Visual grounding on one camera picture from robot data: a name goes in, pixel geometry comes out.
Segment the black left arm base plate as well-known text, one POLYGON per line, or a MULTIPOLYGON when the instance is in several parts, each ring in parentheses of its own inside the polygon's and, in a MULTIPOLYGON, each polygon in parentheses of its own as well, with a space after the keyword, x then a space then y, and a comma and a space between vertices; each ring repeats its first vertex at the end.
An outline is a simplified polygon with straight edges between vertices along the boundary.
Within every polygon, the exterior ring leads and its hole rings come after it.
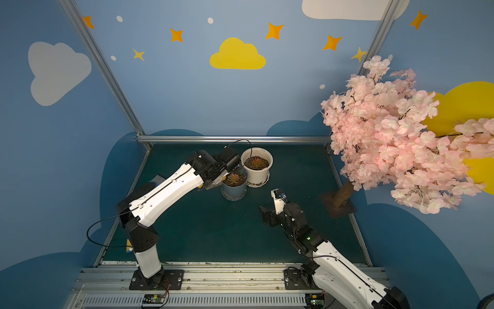
POLYGON ((136 270, 129 285, 130 290, 181 290, 185 271, 162 269, 146 278, 140 269, 136 270))

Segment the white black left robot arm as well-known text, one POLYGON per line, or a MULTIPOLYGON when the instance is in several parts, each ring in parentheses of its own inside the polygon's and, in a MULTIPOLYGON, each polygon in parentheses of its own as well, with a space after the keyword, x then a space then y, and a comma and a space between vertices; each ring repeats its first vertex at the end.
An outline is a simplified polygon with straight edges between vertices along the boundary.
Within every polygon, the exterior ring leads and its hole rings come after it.
POLYGON ((240 162, 240 156, 230 146, 213 156, 200 150, 160 184, 143 185, 117 204, 118 218, 138 264, 136 280, 153 282, 163 273, 156 247, 159 235, 153 227, 156 220, 192 190, 217 184, 240 162))

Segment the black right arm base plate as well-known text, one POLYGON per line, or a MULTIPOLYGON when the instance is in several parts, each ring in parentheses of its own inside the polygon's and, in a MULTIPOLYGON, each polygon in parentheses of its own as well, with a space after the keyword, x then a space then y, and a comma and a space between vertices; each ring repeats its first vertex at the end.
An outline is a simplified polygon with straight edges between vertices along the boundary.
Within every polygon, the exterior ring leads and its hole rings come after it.
POLYGON ((318 289, 312 275, 304 269, 288 267, 284 269, 284 284, 287 290, 315 290, 318 289))

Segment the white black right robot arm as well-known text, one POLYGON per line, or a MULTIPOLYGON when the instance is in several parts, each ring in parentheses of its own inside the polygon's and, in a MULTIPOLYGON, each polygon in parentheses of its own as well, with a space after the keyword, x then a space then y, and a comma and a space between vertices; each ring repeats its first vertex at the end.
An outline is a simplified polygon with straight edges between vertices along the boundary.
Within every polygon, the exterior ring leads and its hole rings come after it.
POLYGON ((259 207, 264 224, 281 226, 301 255, 315 285, 331 294, 346 308, 410 308, 405 294, 397 287, 387 288, 352 264, 336 247, 312 228, 296 203, 268 210, 259 207))

